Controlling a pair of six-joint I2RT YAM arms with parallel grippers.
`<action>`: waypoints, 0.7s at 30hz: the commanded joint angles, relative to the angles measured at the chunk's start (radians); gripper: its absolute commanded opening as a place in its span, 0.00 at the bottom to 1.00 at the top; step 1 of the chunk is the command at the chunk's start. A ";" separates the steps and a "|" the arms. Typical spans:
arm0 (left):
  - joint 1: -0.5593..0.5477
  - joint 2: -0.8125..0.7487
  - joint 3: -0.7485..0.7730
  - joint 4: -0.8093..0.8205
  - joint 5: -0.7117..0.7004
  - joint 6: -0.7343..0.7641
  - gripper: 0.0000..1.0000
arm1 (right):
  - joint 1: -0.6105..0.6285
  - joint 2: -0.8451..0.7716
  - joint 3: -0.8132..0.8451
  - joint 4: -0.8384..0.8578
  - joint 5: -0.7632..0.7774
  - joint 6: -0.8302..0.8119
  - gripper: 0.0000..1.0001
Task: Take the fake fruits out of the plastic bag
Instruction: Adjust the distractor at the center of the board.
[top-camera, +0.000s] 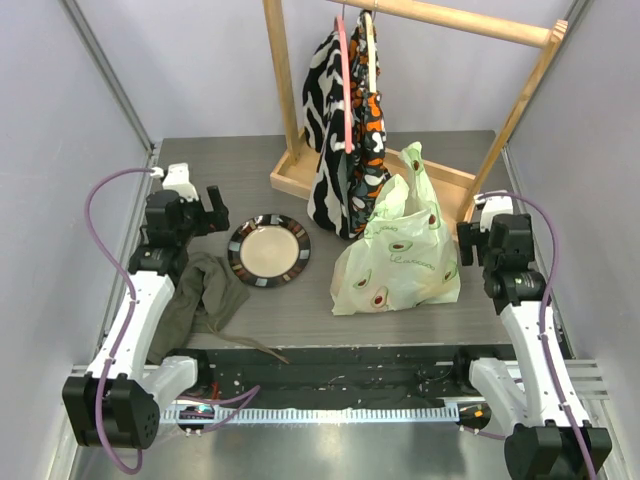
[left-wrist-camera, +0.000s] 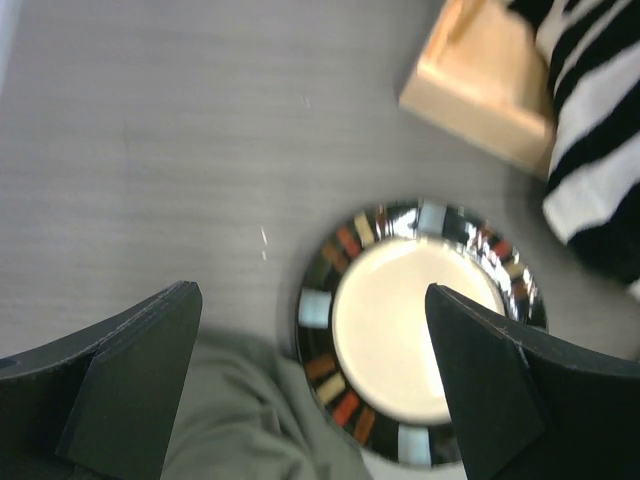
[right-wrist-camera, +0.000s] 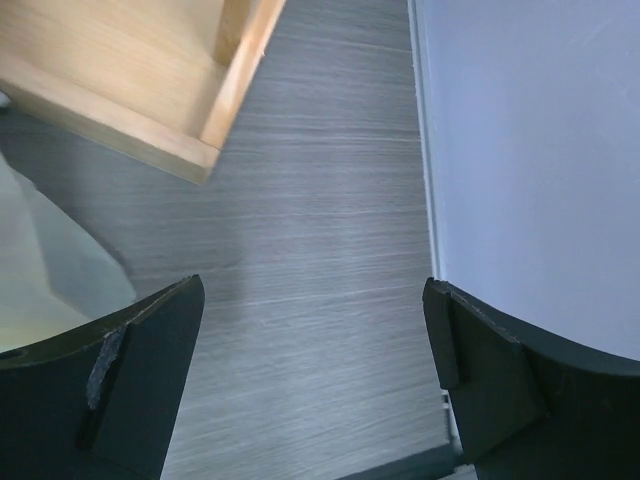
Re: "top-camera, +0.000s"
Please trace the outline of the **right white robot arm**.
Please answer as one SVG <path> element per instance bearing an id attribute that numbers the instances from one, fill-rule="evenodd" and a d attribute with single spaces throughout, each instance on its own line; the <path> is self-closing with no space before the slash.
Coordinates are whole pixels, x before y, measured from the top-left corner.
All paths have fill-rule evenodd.
<path id="1" fill-rule="evenodd" d="M 491 409 L 486 434 L 503 436 L 513 479 L 594 479 L 612 450 L 609 432 L 592 424 L 568 374 L 535 259 L 531 218 L 495 215 L 490 226 L 457 225 L 461 262 L 483 268 L 484 289 L 506 328 L 520 377 L 504 361 L 479 357 L 456 365 L 451 380 L 479 392 Z"/>

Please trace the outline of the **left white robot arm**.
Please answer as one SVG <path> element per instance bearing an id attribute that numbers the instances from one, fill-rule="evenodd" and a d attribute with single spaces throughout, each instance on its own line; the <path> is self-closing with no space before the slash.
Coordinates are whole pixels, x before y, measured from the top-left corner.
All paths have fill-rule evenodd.
<path id="1" fill-rule="evenodd" d="M 188 261 L 191 239 L 229 228 L 217 186 L 212 208 L 174 189 L 146 200 L 141 239 L 126 267 L 127 293 L 99 353 L 81 376 L 67 378 L 62 398 L 76 441 L 143 450 L 157 435 L 162 413 L 182 394 L 205 397 L 213 385 L 206 354 L 172 347 L 145 371 L 152 339 Z"/>

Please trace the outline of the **avocado print plastic bag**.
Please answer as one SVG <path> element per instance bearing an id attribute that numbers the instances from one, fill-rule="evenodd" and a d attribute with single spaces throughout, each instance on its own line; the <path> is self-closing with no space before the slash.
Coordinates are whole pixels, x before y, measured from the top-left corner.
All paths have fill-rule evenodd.
<path id="1" fill-rule="evenodd" d="M 422 144 L 400 152 L 406 174 L 388 180 L 363 235 L 335 262 L 332 313 L 347 316 L 455 303 L 458 252 L 422 159 Z"/>

